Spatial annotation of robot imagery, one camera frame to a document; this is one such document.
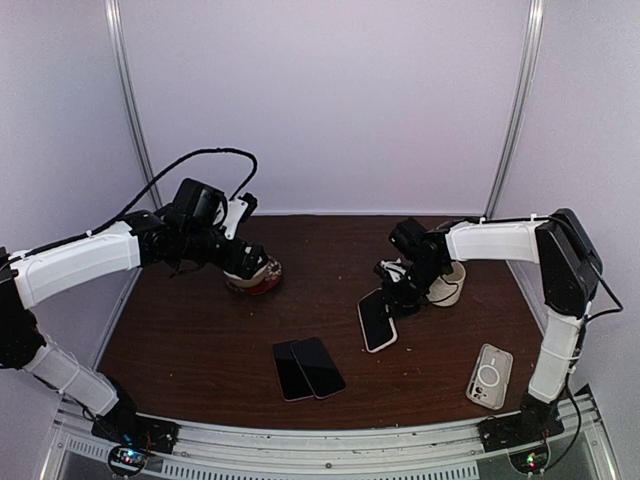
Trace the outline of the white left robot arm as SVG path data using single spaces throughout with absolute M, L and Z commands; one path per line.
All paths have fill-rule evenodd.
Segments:
M 45 251 L 1 254 L 1 366 L 25 370 L 83 406 L 123 444 L 144 433 L 130 396 L 112 380 L 79 363 L 41 333 L 32 312 L 44 300 L 119 271 L 165 262 L 212 264 L 234 279 L 260 281 L 269 257 L 259 244 L 213 225 L 175 223 L 140 211 L 101 233 Z

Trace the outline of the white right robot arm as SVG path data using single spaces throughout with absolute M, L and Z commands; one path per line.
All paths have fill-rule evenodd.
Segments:
M 454 262 L 521 261 L 540 268 L 547 323 L 537 364 L 512 430 L 535 440 L 551 424 L 551 411 L 577 364 L 586 324 L 603 271 L 602 261 L 576 214 L 561 208 L 549 216 L 515 219 L 468 217 L 425 228 L 409 217 L 389 235 L 399 261 L 381 261 L 381 287 L 370 315 L 375 325 L 417 313 L 436 279 Z

